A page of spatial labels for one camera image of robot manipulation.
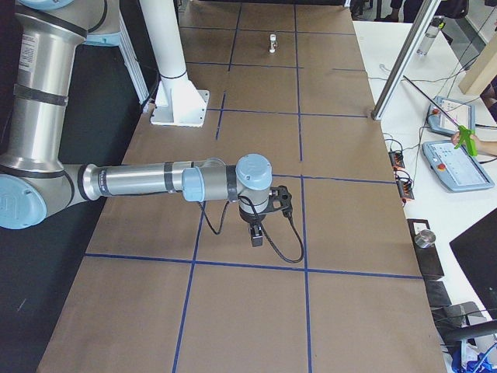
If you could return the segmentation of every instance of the white table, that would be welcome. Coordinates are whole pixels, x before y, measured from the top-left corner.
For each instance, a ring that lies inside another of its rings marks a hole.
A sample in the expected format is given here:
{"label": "white table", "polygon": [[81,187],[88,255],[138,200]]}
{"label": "white table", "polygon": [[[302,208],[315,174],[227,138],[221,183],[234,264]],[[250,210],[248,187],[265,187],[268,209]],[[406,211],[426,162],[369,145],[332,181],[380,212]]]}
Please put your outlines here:
{"label": "white table", "polygon": [[[392,68],[410,26],[410,24],[401,23],[354,22],[375,102],[381,94],[385,81],[373,78],[386,79],[388,77],[388,73],[380,65]],[[458,72],[459,69],[457,58],[440,33],[426,56],[415,55],[412,58],[405,75],[411,80],[436,80],[446,78]],[[468,101],[476,96],[465,96],[459,90],[457,85],[463,77],[464,72],[457,76],[454,87],[450,91],[450,97]],[[445,85],[445,81],[416,82],[416,85],[430,97],[447,96],[452,81],[453,79],[450,79]],[[483,102],[477,99],[473,103],[476,105],[476,123],[495,125],[495,121]],[[428,106],[429,101],[425,97],[408,82],[401,82],[381,120],[383,131],[400,141],[404,148],[417,145],[419,128],[425,122]],[[497,140],[497,131],[478,128],[476,133],[482,140]],[[448,138],[424,130],[422,143],[443,139]],[[445,273],[443,282],[452,303],[473,301],[484,309],[454,258],[449,242],[497,207],[497,188],[466,193],[448,193],[434,172],[429,169],[421,152],[416,168],[416,150],[408,150],[404,153],[406,170],[411,177],[415,176],[413,190],[415,200],[405,205],[405,217],[428,220],[431,229],[436,233],[436,248]],[[482,155],[478,156],[478,159],[489,159],[489,157]],[[485,164],[484,168],[490,177],[497,181],[497,162]]]}

